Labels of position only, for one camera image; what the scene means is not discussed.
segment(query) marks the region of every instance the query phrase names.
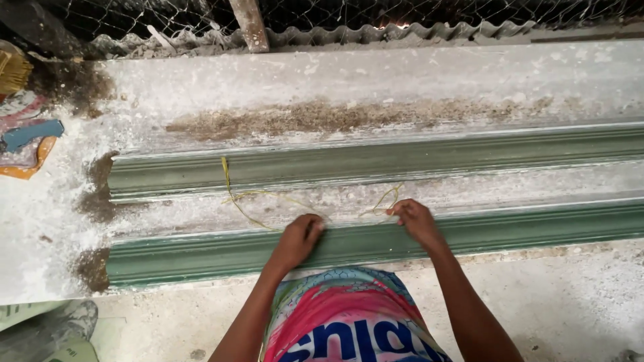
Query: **brush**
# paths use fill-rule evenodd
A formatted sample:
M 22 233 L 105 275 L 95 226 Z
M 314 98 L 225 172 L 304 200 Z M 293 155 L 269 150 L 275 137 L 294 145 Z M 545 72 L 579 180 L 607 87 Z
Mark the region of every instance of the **brush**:
M 0 41 L 0 94 L 13 94 L 27 84 L 33 66 L 13 44 Z

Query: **brown stain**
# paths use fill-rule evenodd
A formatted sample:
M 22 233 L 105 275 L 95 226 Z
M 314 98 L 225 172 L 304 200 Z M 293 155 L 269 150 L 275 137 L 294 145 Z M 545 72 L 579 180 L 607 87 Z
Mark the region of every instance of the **brown stain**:
M 92 292 L 103 292 L 109 287 L 105 263 L 109 248 L 84 251 L 75 262 L 75 273 Z
M 92 222 L 110 223 L 121 213 L 131 213 L 148 207 L 147 203 L 115 205 L 109 201 L 108 177 L 112 170 L 112 157 L 118 152 L 109 152 L 92 162 L 86 175 L 94 185 L 93 191 L 84 193 L 76 206 L 76 212 L 87 215 Z
M 51 104 L 70 103 L 73 115 L 90 119 L 103 114 L 97 101 L 116 99 L 115 85 L 95 62 L 40 62 L 31 58 L 34 71 L 27 88 L 44 95 Z
M 205 111 L 177 118 L 168 132 L 185 133 L 199 141 L 228 140 L 261 133 L 277 136 L 289 131 L 349 132 L 400 123 L 430 128 L 438 120 L 483 117 L 503 121 L 528 113 L 537 115 L 553 103 L 544 97 L 532 104 L 511 100 L 500 103 L 464 99 L 419 100 L 412 103 L 331 106 L 323 100 L 288 106 L 265 106 L 253 110 Z
M 53 243 L 52 238 L 50 238 L 49 236 L 46 236 L 46 235 L 40 235 L 39 239 L 44 241 L 44 242 Z

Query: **wooden stick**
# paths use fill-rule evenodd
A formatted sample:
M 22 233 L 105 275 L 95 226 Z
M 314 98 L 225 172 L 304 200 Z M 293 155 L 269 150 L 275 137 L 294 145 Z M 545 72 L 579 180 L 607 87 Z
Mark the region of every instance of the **wooden stick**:
M 267 53 L 269 40 L 257 0 L 231 0 L 231 6 L 251 53 Z

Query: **colorful cloth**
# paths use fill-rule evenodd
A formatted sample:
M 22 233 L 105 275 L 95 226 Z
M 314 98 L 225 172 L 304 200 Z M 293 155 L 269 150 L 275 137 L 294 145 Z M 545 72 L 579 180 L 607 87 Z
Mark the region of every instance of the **colorful cloth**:
M 450 361 L 394 273 L 331 269 L 280 283 L 263 362 Z

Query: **concrete floor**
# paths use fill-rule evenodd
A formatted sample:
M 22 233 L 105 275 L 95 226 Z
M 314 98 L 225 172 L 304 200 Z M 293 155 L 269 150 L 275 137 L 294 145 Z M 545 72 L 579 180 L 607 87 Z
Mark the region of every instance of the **concrete floor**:
M 463 256 L 460 262 L 526 360 L 608 361 L 625 348 L 644 351 L 644 239 Z M 384 269 L 398 270 L 437 343 L 462 360 L 427 261 Z M 96 298 L 93 343 L 100 360 L 206 360 L 255 279 Z

